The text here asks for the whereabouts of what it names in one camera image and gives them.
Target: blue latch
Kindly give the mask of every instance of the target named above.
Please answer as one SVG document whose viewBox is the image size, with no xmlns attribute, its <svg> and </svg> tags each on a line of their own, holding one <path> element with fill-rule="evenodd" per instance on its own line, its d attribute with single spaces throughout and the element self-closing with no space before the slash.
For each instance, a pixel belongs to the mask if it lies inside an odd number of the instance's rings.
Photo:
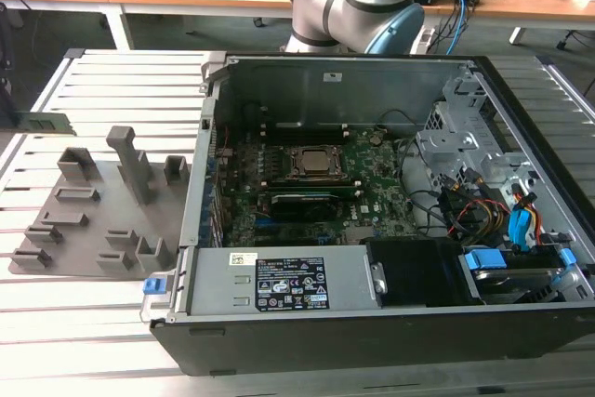
<svg viewBox="0 0 595 397">
<path fill-rule="evenodd" d="M 575 254 L 572 252 L 570 248 L 563 248 L 562 250 L 560 250 L 560 257 L 564 261 L 564 265 L 566 267 L 576 264 Z"/>
<path fill-rule="evenodd" d="M 147 278 L 142 285 L 142 293 L 145 295 L 164 295 L 167 292 L 166 278 Z"/>
<path fill-rule="evenodd" d="M 509 238 L 513 244 L 518 245 L 522 252 L 529 251 L 526 235 L 531 226 L 531 214 L 526 209 L 516 209 L 510 213 Z"/>
<path fill-rule="evenodd" d="M 470 270 L 506 269 L 506 261 L 496 248 L 476 248 L 465 255 Z"/>
</svg>

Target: red wire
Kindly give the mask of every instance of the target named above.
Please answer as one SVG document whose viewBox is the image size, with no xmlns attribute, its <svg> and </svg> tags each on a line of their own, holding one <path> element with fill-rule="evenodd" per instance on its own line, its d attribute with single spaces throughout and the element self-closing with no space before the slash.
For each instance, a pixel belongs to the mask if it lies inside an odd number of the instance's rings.
<svg viewBox="0 0 595 397">
<path fill-rule="evenodd" d="M 469 211 L 469 207 L 473 204 L 477 204 L 477 203 L 490 203 L 490 204 L 494 204 L 494 205 L 498 205 L 500 206 L 506 213 L 510 213 L 509 209 L 506 208 L 506 206 L 504 204 L 502 204 L 501 202 L 497 202 L 496 200 L 491 200 L 491 199 L 478 199 L 478 200 L 473 200 L 472 202 L 469 202 L 468 204 L 465 205 L 465 207 L 463 208 L 463 210 L 458 214 L 458 216 L 456 217 L 456 221 L 459 222 L 460 219 L 465 215 L 465 213 L 467 213 Z M 453 231 L 455 230 L 455 227 L 450 227 L 450 229 L 448 230 L 448 234 L 451 234 Z"/>
<path fill-rule="evenodd" d="M 520 201 L 522 196 L 520 194 L 514 194 L 514 198 L 517 199 L 517 201 Z M 532 204 L 530 204 L 528 207 L 531 208 L 531 211 L 535 213 L 535 240 L 539 245 L 541 245 L 541 216 Z"/>
</svg>

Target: warning label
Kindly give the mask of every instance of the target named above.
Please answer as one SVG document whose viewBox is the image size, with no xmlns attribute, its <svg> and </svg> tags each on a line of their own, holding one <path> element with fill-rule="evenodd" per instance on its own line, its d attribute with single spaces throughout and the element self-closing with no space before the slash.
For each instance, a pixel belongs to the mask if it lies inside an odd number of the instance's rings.
<svg viewBox="0 0 595 397">
<path fill-rule="evenodd" d="M 259 311 L 330 309 L 323 258 L 257 260 Z"/>
</svg>

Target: white label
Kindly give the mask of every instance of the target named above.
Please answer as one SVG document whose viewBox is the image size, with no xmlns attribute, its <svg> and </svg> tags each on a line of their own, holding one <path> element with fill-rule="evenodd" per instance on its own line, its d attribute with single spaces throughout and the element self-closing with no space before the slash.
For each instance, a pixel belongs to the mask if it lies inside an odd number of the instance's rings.
<svg viewBox="0 0 595 397">
<path fill-rule="evenodd" d="M 324 83 L 340 83 L 343 80 L 343 73 L 325 73 L 323 74 Z"/>
<path fill-rule="evenodd" d="M 230 265 L 257 265 L 258 253 L 230 253 Z"/>
</svg>

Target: gray plastic part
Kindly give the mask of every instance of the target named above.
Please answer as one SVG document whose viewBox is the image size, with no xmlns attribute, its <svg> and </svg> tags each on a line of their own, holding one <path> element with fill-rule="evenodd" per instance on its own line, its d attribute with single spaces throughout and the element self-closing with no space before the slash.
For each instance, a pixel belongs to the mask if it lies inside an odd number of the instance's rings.
<svg viewBox="0 0 595 397">
<path fill-rule="evenodd" d="M 125 250 L 131 247 L 136 248 L 139 243 L 139 237 L 134 230 L 109 229 L 105 234 L 105 240 L 116 250 Z"/>
<path fill-rule="evenodd" d="M 64 53 L 64 58 L 67 60 L 78 60 L 85 55 L 86 49 L 84 48 L 69 48 Z"/>
<path fill-rule="evenodd" d="M 170 185 L 176 181 L 188 184 L 190 171 L 186 158 L 181 155 L 168 155 L 164 166 L 165 181 Z"/>
<path fill-rule="evenodd" d="M 126 181 L 132 188 L 132 193 L 139 205 L 146 205 L 151 201 L 151 192 L 147 180 L 150 170 L 147 156 L 144 152 L 137 153 L 132 144 L 135 137 L 134 129 L 130 126 L 113 126 L 106 141 L 108 146 L 118 153 Z"/>
<path fill-rule="evenodd" d="M 167 251 L 167 245 L 165 245 L 162 238 L 159 238 L 155 248 L 151 248 L 147 240 L 141 237 L 135 254 L 140 266 L 147 273 L 163 270 L 171 262 L 171 255 Z"/>
<path fill-rule="evenodd" d="M 134 262 L 125 251 L 103 251 L 95 259 L 99 267 L 108 273 L 126 273 Z"/>
<path fill-rule="evenodd" d="M 51 256 L 41 248 L 17 249 L 11 256 L 13 263 L 28 270 L 43 270 L 51 263 Z"/>
<path fill-rule="evenodd" d="M 62 240 L 62 233 L 53 225 L 32 225 L 25 230 L 25 237 L 34 244 L 38 242 L 58 244 Z"/>
<path fill-rule="evenodd" d="M 167 185 L 165 165 L 151 164 L 149 189 L 154 195 L 150 204 L 138 205 L 124 183 L 118 165 L 117 162 L 97 161 L 85 185 L 72 185 L 60 177 L 33 226 L 40 226 L 46 213 L 50 218 L 84 214 L 88 217 L 88 225 L 58 226 L 63 239 L 57 245 L 25 238 L 21 250 L 42 248 L 51 256 L 52 261 L 44 269 L 44 274 L 144 279 L 149 274 L 143 270 L 135 254 L 141 236 L 147 239 L 150 247 L 156 247 L 159 238 L 163 238 L 169 258 L 166 263 L 159 258 L 164 265 L 160 270 L 174 267 L 188 185 L 183 182 Z M 100 200 L 58 200 L 56 193 L 59 189 L 75 186 L 97 191 Z M 126 253 L 131 265 L 119 270 L 101 268 L 97 263 L 98 253 Z M 38 268 L 30 265 L 12 262 L 9 269 L 13 273 L 35 273 Z"/>
<path fill-rule="evenodd" d="M 99 193 L 95 188 L 57 188 L 54 197 L 61 202 L 97 201 Z"/>
<path fill-rule="evenodd" d="M 86 148 L 66 148 L 58 160 L 62 175 L 72 182 L 87 181 L 95 162 Z"/>
<path fill-rule="evenodd" d="M 85 227 L 89 223 L 89 218 L 85 213 L 50 213 L 47 211 L 42 215 L 41 223 Z"/>
</svg>

